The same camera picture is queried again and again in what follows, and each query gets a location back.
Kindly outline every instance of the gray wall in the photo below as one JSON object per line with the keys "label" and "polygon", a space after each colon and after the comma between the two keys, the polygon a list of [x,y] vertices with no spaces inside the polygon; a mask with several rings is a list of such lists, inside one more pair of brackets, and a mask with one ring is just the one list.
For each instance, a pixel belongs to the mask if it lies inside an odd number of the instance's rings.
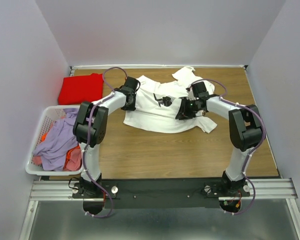
{"label": "gray wall", "polygon": [[36,0],[71,66],[248,64],[285,0]]}
{"label": "gray wall", "polygon": [[300,0],[287,0],[248,67],[278,168],[300,208]]}
{"label": "gray wall", "polygon": [[33,180],[26,155],[68,69],[35,1],[0,1],[0,240],[19,238]]}

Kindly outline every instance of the laundry basket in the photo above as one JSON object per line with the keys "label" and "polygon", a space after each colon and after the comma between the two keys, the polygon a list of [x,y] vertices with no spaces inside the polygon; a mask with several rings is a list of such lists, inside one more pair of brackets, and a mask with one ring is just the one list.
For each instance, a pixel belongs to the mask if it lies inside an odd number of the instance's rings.
{"label": "laundry basket", "polygon": [[83,171],[83,166],[81,166],[78,171],[45,171],[42,166],[37,166],[32,162],[33,154],[37,145],[40,143],[41,137],[50,130],[51,124],[61,117],[65,117],[66,113],[64,109],[68,108],[79,108],[79,105],[58,105],[47,107],[41,116],[39,125],[35,132],[34,138],[31,143],[31,148],[28,154],[27,163],[25,170],[28,174],[38,175],[38,176],[69,176],[80,174]]}

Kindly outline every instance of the purple cloth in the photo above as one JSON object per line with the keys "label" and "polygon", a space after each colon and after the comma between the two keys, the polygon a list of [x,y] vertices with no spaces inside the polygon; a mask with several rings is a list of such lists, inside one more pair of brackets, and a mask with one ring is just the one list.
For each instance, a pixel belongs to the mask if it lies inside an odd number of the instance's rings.
{"label": "purple cloth", "polygon": [[53,123],[45,140],[32,152],[34,156],[41,156],[45,171],[62,171],[67,152],[78,145],[73,134],[78,111],[78,108],[65,108],[66,117]]}

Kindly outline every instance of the red towel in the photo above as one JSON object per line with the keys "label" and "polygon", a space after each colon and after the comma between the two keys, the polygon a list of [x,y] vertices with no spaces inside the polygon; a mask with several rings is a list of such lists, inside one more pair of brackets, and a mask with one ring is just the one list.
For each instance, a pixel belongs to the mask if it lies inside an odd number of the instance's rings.
{"label": "red towel", "polygon": [[102,98],[102,74],[92,73],[88,76],[70,76],[63,79],[58,97],[59,105],[81,104]]}

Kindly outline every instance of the wooden table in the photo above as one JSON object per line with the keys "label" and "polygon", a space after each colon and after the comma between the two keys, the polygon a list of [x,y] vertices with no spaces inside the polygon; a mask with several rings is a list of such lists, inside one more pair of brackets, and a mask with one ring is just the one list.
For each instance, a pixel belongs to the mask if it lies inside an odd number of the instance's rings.
{"label": "wooden table", "polygon": [[[142,75],[161,83],[174,80],[176,68],[127,69],[128,75]],[[77,69],[75,76],[102,73],[101,69]],[[197,68],[195,75],[222,82],[228,89],[226,99],[249,105],[254,99],[242,68]],[[124,74],[114,69],[106,80],[118,88],[125,82]],[[103,85],[103,96],[110,89]],[[223,89],[216,85],[215,93]],[[226,119],[207,113],[216,129],[203,133],[195,127],[185,132],[166,134],[145,131],[123,124],[125,112],[117,110],[109,118],[106,136],[100,146],[102,178],[193,178],[220,177],[229,164],[233,145],[229,138]],[[248,176],[278,176],[278,171],[267,141],[253,155]]]}

